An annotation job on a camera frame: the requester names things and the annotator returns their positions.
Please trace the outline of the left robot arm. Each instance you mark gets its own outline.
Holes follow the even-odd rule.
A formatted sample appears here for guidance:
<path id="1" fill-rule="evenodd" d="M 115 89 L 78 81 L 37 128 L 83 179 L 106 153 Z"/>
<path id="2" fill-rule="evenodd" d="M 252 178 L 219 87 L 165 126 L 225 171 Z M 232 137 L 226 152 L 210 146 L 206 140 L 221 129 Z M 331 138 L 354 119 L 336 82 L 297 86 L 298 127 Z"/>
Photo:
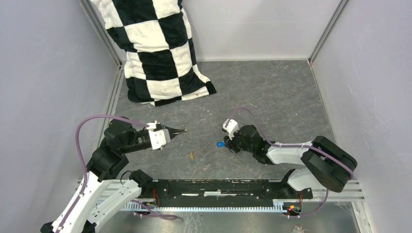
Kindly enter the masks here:
<path id="1" fill-rule="evenodd" d="M 89 120 L 109 118 L 104 138 L 85 162 L 79 142 L 81 127 Z M 171 139 L 185 133 L 157 121 L 146 124 L 126 117 L 95 115 L 77 127 L 75 143 L 83 169 L 80 186 L 62 214 L 41 227 L 42 233 L 97 233 L 124 205 L 135 198 L 146 198 L 153 191 L 152 178 L 142 170 L 133 171 L 130 178 L 101 204 L 98 200 L 128 164 L 126 154 L 146 149 L 162 150 Z"/>

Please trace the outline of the metal key organizer plate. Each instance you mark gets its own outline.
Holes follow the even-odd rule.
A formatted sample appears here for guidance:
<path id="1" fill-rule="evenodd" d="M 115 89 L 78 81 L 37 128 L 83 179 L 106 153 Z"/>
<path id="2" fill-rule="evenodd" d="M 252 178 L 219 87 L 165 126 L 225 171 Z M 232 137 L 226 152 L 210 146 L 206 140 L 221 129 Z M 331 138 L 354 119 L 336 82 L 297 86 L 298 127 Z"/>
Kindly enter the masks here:
<path id="1" fill-rule="evenodd" d="M 187 148 L 189 150 L 189 156 L 192 156 L 193 155 L 193 150 L 192 150 L 192 147 L 191 147 L 191 140 L 190 140 L 188 129 L 184 129 L 184 135 L 187 138 L 186 139 L 186 144 L 187 144 Z"/>

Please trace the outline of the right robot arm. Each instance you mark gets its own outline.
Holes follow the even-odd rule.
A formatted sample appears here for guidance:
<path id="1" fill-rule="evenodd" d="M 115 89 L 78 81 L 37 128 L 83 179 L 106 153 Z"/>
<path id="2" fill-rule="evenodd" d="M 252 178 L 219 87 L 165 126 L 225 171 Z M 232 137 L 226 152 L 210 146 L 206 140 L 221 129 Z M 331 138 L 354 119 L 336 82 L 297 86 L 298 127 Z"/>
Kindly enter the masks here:
<path id="1" fill-rule="evenodd" d="M 224 145 L 233 153 L 246 151 L 261 164 L 292 164 L 303 168 L 294 170 L 281 184 L 281 193 L 287 198 L 295 197 L 305 188 L 323 187 L 340 193 L 354 176 L 358 162 L 346 151 L 324 136 L 298 144 L 268 142 L 254 125 L 239 127 L 231 120 L 224 123 Z"/>

